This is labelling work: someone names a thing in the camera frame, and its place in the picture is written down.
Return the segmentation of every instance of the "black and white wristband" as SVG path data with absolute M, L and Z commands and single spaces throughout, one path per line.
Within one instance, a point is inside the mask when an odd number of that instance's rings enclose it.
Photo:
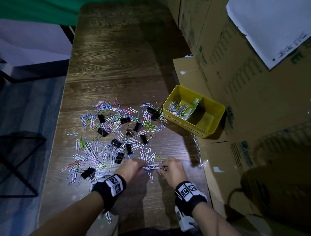
M 104 200 L 105 211 L 110 211 L 119 195 L 125 190 L 126 182 L 121 175 L 105 175 L 93 185 L 93 191 L 98 192 Z
M 185 215 L 192 217 L 192 211 L 200 202 L 207 202 L 207 197 L 195 184 L 184 181 L 177 185 L 175 189 L 175 204 Z

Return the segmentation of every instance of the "right hand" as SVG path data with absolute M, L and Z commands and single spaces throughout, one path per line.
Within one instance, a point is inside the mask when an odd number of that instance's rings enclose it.
M 165 167 L 165 170 L 157 169 L 157 172 L 167 180 L 173 189 L 176 189 L 176 186 L 181 182 L 188 181 L 182 163 L 174 157 L 167 158 L 159 167 Z

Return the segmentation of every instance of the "wooden table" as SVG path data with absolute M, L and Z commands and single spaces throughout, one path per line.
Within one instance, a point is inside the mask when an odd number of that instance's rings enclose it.
M 103 100 L 113 102 L 116 98 L 123 109 L 130 106 L 140 110 L 143 102 L 161 106 L 177 84 L 172 59 L 190 53 L 164 5 L 153 1 L 92 3 L 81 9 L 39 225 L 89 192 L 90 182 L 82 180 L 78 188 L 75 184 L 68 186 L 69 172 L 59 172 L 73 162 L 72 155 L 77 153 L 77 137 L 66 133 L 78 132 L 89 140 L 96 135 L 92 130 L 83 131 L 78 117 L 94 112 L 90 105 Z M 108 143 L 113 137 L 108 135 L 101 141 Z M 173 156 L 181 160 L 189 180 L 209 197 L 204 170 L 189 132 L 169 123 L 167 128 L 156 132 L 150 145 L 162 159 Z M 119 233 L 151 226 L 178 227 L 174 190 L 156 172 L 153 174 L 153 183 L 147 174 L 138 177 L 116 202 L 113 212 L 119 215 Z M 116 222 L 117 218 L 113 216 L 112 220 Z M 94 225 L 88 234 L 109 235 L 113 230 L 103 221 Z

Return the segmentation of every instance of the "pile of paper clips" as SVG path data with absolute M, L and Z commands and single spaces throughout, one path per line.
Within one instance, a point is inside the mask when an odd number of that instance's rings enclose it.
M 167 109 L 170 113 L 179 116 L 181 119 L 185 120 L 188 113 L 186 110 L 189 108 L 188 104 L 181 105 L 181 101 L 179 99 L 175 99 L 171 102 L 169 108 Z
M 92 105 L 95 108 L 94 113 L 87 113 L 79 117 L 82 128 L 97 130 L 98 134 L 88 140 L 85 135 L 80 136 L 76 140 L 76 151 L 82 151 L 85 154 L 73 155 L 74 162 L 63 168 L 60 172 L 69 170 L 70 175 L 67 177 L 69 185 L 74 184 L 78 178 L 76 187 L 79 186 L 82 179 L 95 181 L 109 173 L 109 166 L 114 167 L 114 164 L 121 164 L 126 158 L 131 158 L 135 150 L 140 151 L 138 159 L 147 162 L 144 167 L 153 182 L 152 169 L 159 169 L 158 164 L 155 164 L 155 159 L 161 159 L 156 152 L 151 151 L 151 145 L 147 145 L 148 141 L 155 137 L 154 132 L 163 130 L 168 121 L 163 116 L 162 108 L 155 108 L 150 103 L 143 103 L 140 105 L 142 110 L 142 118 L 139 119 L 139 111 L 128 107 L 128 110 L 121 109 L 120 104 L 116 99 L 114 103 L 106 103 L 100 101 L 97 105 Z M 152 124 L 152 121 L 157 120 L 160 124 Z M 125 134 L 120 129 L 122 125 L 130 127 L 127 128 Z M 106 137 L 112 134 L 112 140 L 108 144 L 99 141 L 101 137 Z M 78 133 L 67 133 L 67 135 L 78 136 Z M 109 213 L 106 214 L 108 223 L 111 222 Z

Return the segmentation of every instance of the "cardboard box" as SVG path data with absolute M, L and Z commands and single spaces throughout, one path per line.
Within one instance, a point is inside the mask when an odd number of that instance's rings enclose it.
M 180 9 L 180 0 L 168 0 L 167 6 L 169 7 L 172 16 L 176 25 L 178 25 L 178 18 L 179 18 L 179 9 Z
M 226 4 L 211 2 L 194 57 L 174 60 L 181 85 L 227 110 L 217 140 L 197 139 L 213 206 L 311 232 L 311 40 L 269 71 Z
M 192 53 L 196 51 L 210 2 L 210 0 L 182 0 L 181 2 L 179 27 Z

